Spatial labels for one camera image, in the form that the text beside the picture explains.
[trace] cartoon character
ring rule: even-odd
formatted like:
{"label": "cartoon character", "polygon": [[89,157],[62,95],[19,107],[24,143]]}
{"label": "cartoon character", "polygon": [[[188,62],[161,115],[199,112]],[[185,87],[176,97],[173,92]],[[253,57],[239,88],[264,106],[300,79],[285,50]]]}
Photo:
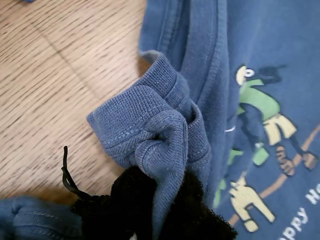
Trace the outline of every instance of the cartoon character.
{"label": "cartoon character", "polygon": [[[318,161],[317,157],[311,152],[306,152],[301,149],[295,136],[297,132],[295,125],[281,113],[280,105],[274,98],[257,88],[258,86],[280,82],[279,69],[284,67],[284,65],[278,67],[262,67],[258,70],[257,74],[255,74],[252,69],[246,68],[244,65],[241,66],[235,76],[237,83],[241,86],[237,114],[241,116],[244,121],[243,131],[249,137],[253,147],[262,141],[261,134],[255,133],[259,131],[250,130],[253,129],[253,125],[257,125],[259,122],[249,119],[249,116],[244,114],[246,112],[244,109],[245,105],[253,106],[260,112],[263,129],[266,132],[268,143],[271,146],[277,145],[282,140],[279,130],[281,129],[284,138],[290,140],[291,145],[301,156],[304,166],[308,170],[312,170]],[[291,160],[287,157],[281,159],[280,165],[282,169],[285,168],[283,165],[289,165],[287,161]]]}
{"label": "cartoon character", "polygon": [[258,230],[257,223],[249,215],[250,207],[257,208],[269,222],[275,220],[275,216],[265,205],[259,194],[249,186],[246,186],[245,173],[241,175],[237,182],[231,182],[229,193],[232,195],[231,203],[238,216],[243,220],[246,229],[253,233]]}

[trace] printed graphic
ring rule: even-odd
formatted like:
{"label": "printed graphic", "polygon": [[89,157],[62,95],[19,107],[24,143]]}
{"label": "printed graphic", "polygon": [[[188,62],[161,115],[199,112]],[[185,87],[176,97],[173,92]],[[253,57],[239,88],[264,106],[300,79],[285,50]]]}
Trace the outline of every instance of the printed graphic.
{"label": "printed graphic", "polygon": [[[268,145],[276,155],[276,159],[270,159],[270,161],[277,161],[282,171],[275,182],[260,193],[257,193],[250,186],[250,183],[246,183],[244,174],[236,182],[230,183],[230,201],[235,214],[228,222],[234,225],[238,220],[241,220],[250,233],[259,229],[259,223],[252,219],[249,210],[256,208],[265,217],[266,221],[273,223],[276,216],[263,199],[279,189],[287,178],[294,176],[296,167],[301,162],[309,171],[315,168],[318,163],[318,158],[312,152],[309,152],[308,148],[320,131],[320,125],[300,146],[296,138],[298,129],[295,124],[281,112],[278,101],[263,91],[264,86],[276,84],[282,80],[279,74],[279,69],[282,68],[285,68],[285,66],[262,67],[255,73],[254,70],[241,66],[235,74],[236,81],[240,86],[237,114],[243,122],[242,131],[248,137],[254,151],[252,161],[254,165],[262,166],[269,158],[269,153],[265,149],[265,145]],[[255,114],[253,119],[250,108],[255,111],[253,112]],[[283,141],[289,141],[295,149],[296,155],[293,159],[287,156],[286,149],[281,144]],[[237,158],[241,159],[243,154],[242,149],[232,149],[227,165],[232,165]],[[217,191],[216,206],[219,204],[221,192],[226,189],[225,186],[223,187]]]}
{"label": "printed graphic", "polygon": [[[261,123],[263,124],[266,132],[268,144],[270,146],[274,146],[280,143],[282,140],[280,133],[281,130],[284,138],[289,139],[296,152],[301,155],[304,166],[308,170],[312,170],[318,161],[317,157],[311,152],[306,152],[301,149],[295,136],[297,128],[286,116],[281,114],[279,103],[268,94],[256,88],[257,86],[263,87],[268,84],[280,82],[282,79],[279,74],[279,69],[284,67],[285,66],[283,65],[279,67],[262,67],[258,70],[258,73],[255,74],[252,69],[247,69],[246,66],[242,65],[235,75],[237,83],[241,86],[237,114],[241,116],[245,122],[243,131],[248,135],[252,145],[257,147],[257,144],[259,144],[258,148],[260,149],[261,139],[250,131],[249,126],[251,124],[251,120],[248,119],[244,110],[245,105],[255,107],[259,112],[261,112]],[[261,165],[268,156],[268,154],[264,153],[263,157],[255,156],[255,160]],[[289,163],[288,161],[290,161],[288,158],[282,158],[280,167],[284,173],[292,174],[294,170],[288,170],[288,167],[290,165],[292,166],[292,163]]]}
{"label": "printed graphic", "polygon": [[[312,143],[312,141],[314,140],[314,138],[316,137],[316,135],[320,132],[320,124],[317,126],[317,128],[315,128],[310,136],[306,139],[306,141],[304,142],[304,144],[302,145],[301,149],[303,151],[307,151],[310,144]],[[302,157],[300,154],[296,154],[293,158],[293,164],[294,166],[298,166],[302,161]],[[288,179],[288,176],[284,173],[280,174],[280,176],[274,181],[273,184],[271,184],[269,187],[267,187],[265,190],[263,190],[262,192],[259,193],[259,196],[261,199],[264,199],[266,197],[268,197],[269,195],[271,195],[272,193],[274,193],[275,191],[277,191],[284,183],[285,181]],[[238,221],[239,221],[240,217],[238,214],[234,214],[229,220],[228,222],[231,225],[235,225]]]}
{"label": "printed graphic", "polygon": [[255,232],[259,228],[249,215],[249,206],[257,208],[269,222],[272,223],[275,220],[275,216],[264,204],[258,193],[252,187],[246,186],[244,174],[237,182],[231,182],[231,187],[229,191],[232,195],[231,203],[249,232]]}

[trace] black cord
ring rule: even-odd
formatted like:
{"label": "black cord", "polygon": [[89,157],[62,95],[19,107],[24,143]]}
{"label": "black cord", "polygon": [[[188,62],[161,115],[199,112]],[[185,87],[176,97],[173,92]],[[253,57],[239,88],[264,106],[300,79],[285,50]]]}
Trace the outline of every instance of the black cord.
{"label": "black cord", "polygon": [[61,168],[63,175],[62,175],[62,183],[65,186],[66,189],[68,189],[70,192],[77,195],[81,200],[88,200],[92,196],[84,191],[80,191],[75,184],[74,180],[72,179],[68,168],[67,168],[67,156],[68,156],[68,147],[64,146],[63,148],[64,154],[63,154],[63,167]]}

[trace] blue fabric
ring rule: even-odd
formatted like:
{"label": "blue fabric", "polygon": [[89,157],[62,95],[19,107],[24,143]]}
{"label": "blue fabric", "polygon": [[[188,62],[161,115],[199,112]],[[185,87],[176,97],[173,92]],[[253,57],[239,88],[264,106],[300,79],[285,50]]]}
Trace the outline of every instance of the blue fabric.
{"label": "blue fabric", "polygon": [[[154,54],[147,56],[156,60],[140,80],[87,119],[103,149],[120,166],[138,165],[157,181],[152,212],[156,239],[185,169],[196,174],[204,189],[210,189],[212,155],[187,81],[164,56]],[[206,191],[206,202],[212,202],[213,195],[213,191]]]}
{"label": "blue fabric", "polygon": [[20,196],[0,200],[1,240],[80,240],[81,219],[69,206]]}
{"label": "blue fabric", "polygon": [[[319,16],[318,0],[148,0],[152,66],[87,120],[119,165],[157,181],[153,239],[186,169],[237,239],[320,237]],[[0,202],[3,239],[76,239],[79,225],[65,206]]]}

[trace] blue t-shirt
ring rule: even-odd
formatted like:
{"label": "blue t-shirt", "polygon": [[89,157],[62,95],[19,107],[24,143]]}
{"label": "blue t-shirt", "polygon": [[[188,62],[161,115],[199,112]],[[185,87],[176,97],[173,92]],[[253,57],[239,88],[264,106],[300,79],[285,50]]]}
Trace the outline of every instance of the blue t-shirt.
{"label": "blue t-shirt", "polygon": [[320,237],[319,16],[317,0],[148,1],[140,50],[187,79],[211,145],[209,207],[239,240]]}

